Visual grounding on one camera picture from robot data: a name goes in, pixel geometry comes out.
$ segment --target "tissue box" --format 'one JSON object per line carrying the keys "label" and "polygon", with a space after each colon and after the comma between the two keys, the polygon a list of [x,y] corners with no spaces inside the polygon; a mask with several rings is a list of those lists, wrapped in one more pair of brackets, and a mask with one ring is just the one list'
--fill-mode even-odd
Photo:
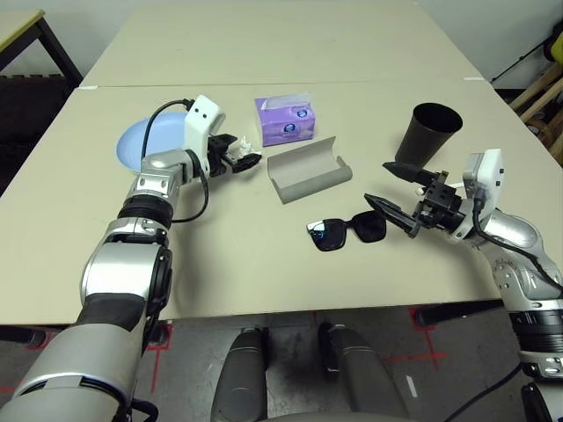
{"label": "tissue box", "polygon": [[312,139],[315,114],[304,95],[256,98],[262,146]]}

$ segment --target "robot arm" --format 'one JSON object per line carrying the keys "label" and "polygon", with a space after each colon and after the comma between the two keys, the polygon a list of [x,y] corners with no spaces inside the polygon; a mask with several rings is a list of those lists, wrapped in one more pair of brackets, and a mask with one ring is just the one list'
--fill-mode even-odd
{"label": "robot arm", "polygon": [[384,167],[423,185],[424,198],[412,216],[374,195],[365,195],[368,203],[410,237],[420,227],[438,228],[451,242],[467,242],[483,253],[520,343],[523,371],[534,379],[522,390],[526,414],[530,421],[559,420],[563,416],[561,272],[545,254],[533,225],[496,209],[504,178],[500,150],[471,156],[464,172],[466,199],[445,184],[445,171],[432,173],[401,163]]}
{"label": "robot arm", "polygon": [[[224,115],[208,98],[199,96],[192,108],[199,115],[187,114],[187,148],[143,159],[117,219],[86,264],[77,321],[35,361],[1,409],[0,421],[121,422],[139,403],[133,398],[137,367],[170,294],[168,230],[179,189],[194,178],[223,174],[221,161],[231,164],[227,148],[236,140],[210,135]],[[259,155],[244,157],[242,164],[232,159],[233,172],[259,160]]]}

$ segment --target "black cup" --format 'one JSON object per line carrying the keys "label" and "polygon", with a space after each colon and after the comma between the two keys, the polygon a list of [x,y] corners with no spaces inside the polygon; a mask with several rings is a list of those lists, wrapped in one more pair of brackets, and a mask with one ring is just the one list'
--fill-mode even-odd
{"label": "black cup", "polygon": [[459,114],[445,105],[418,104],[398,147],[395,161],[424,167],[440,147],[463,126]]}

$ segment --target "cable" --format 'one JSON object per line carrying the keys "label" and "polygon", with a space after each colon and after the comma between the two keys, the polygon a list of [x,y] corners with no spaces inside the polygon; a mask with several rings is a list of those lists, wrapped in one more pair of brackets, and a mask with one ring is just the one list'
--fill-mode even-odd
{"label": "cable", "polygon": [[472,405],[476,404],[481,398],[485,397],[487,394],[492,393],[493,391],[495,391],[496,389],[499,389],[500,387],[502,387],[504,384],[506,384],[507,382],[509,382],[512,378],[514,378],[522,369],[522,364],[519,363],[518,365],[516,365],[516,367],[510,371],[510,373],[508,375],[506,375],[504,378],[502,378],[500,381],[498,381],[496,384],[493,384],[491,387],[484,389],[483,391],[481,391],[480,393],[478,393],[474,398],[472,398],[471,400],[469,400],[467,403],[465,403],[463,406],[459,407],[457,410],[455,410],[451,415],[449,415],[443,422],[451,422],[452,420],[454,420],[455,418],[457,418],[459,415],[461,415],[464,411],[466,411],[467,409],[469,409]]}
{"label": "cable", "polygon": [[150,339],[152,338],[152,334],[157,328],[159,317],[160,317],[160,312],[157,312],[151,315],[149,321],[145,324],[145,329],[143,333],[143,346],[141,348],[141,353],[144,353],[144,351],[147,349]]}
{"label": "cable", "polygon": [[169,101],[166,104],[162,104],[149,118],[149,122],[147,123],[147,128],[144,130],[144,137],[143,137],[143,148],[141,149],[141,161],[143,161],[144,157],[147,155],[147,145],[149,143],[149,133],[150,128],[152,127],[152,123],[155,121],[155,118],[166,108],[170,106],[174,106],[176,104],[182,104],[186,110],[192,107],[194,101],[192,99],[175,99],[173,101]]}
{"label": "cable", "polygon": [[554,288],[558,289],[561,293],[563,293],[563,286],[561,286],[557,281],[553,280],[549,276],[549,274],[545,271],[545,269],[539,263],[539,260],[537,259],[536,255],[534,255],[533,253],[529,253],[529,252],[527,252],[523,249],[520,249],[517,246],[513,246],[512,244],[507,244],[505,242],[502,242],[500,239],[492,237],[492,236],[488,235],[485,231],[483,231],[483,229],[479,225],[479,215],[481,214],[481,210],[485,206],[485,200],[482,198],[483,195],[484,195],[484,191],[479,189],[475,193],[475,197],[473,198],[473,216],[472,216],[473,218],[472,219],[473,219],[473,228],[475,229],[477,234],[479,236],[483,237],[484,239],[486,239],[487,241],[489,241],[492,244],[496,244],[497,246],[500,246],[501,248],[508,249],[509,251],[512,251],[512,252],[516,252],[516,253],[522,255],[523,257],[529,259],[530,262],[537,269],[537,272],[540,273],[540,275],[544,278],[545,282],[547,284],[549,284],[551,287],[554,287]]}
{"label": "cable", "polygon": [[[176,104],[182,104],[186,110],[189,111],[190,108],[192,108],[192,105],[194,104],[194,101],[192,99],[175,99],[173,101],[169,101],[165,104],[162,104],[149,118],[149,122],[147,123],[147,128],[144,131],[144,137],[143,137],[143,147],[141,149],[141,162],[143,162],[143,159],[145,158],[145,156],[147,155],[147,145],[149,143],[149,134],[150,134],[150,128],[152,127],[152,123],[154,122],[155,118],[166,108],[170,107],[170,106],[174,106]],[[192,162],[194,163],[194,175],[196,177],[199,177],[201,179],[201,185],[203,186],[203,194],[204,194],[204,198],[203,198],[203,205],[201,206],[201,209],[194,215],[192,215],[191,217],[187,217],[187,218],[179,218],[177,220],[172,220],[172,223],[175,222],[192,222],[193,220],[195,220],[196,218],[200,217],[205,210],[208,207],[209,204],[209,185],[208,185],[208,180],[205,177],[205,171],[201,168],[201,162],[200,159],[197,157],[197,155],[190,149],[186,150],[186,153],[190,156],[190,158],[192,159]]]}
{"label": "cable", "polygon": [[200,159],[190,149],[186,149],[186,153],[190,156],[190,158],[192,158],[192,162],[194,163],[194,174],[199,174],[201,179],[201,185],[203,186],[203,205],[200,210],[191,217],[179,218],[178,220],[172,220],[172,222],[192,222],[205,212],[209,204],[209,185],[208,180],[205,177],[205,171],[201,168]]}
{"label": "cable", "polygon": [[133,398],[133,400],[131,400],[131,409],[135,409],[147,415],[148,417],[144,422],[156,422],[158,419],[158,408],[151,402]]}

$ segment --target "black sunglasses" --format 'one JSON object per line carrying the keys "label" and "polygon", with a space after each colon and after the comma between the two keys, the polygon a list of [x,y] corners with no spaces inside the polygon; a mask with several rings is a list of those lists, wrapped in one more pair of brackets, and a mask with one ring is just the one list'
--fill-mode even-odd
{"label": "black sunglasses", "polygon": [[355,215],[349,222],[340,218],[331,218],[307,224],[311,239],[323,252],[336,251],[344,246],[348,228],[354,229],[355,234],[366,244],[383,239],[386,233],[385,219],[375,211]]}

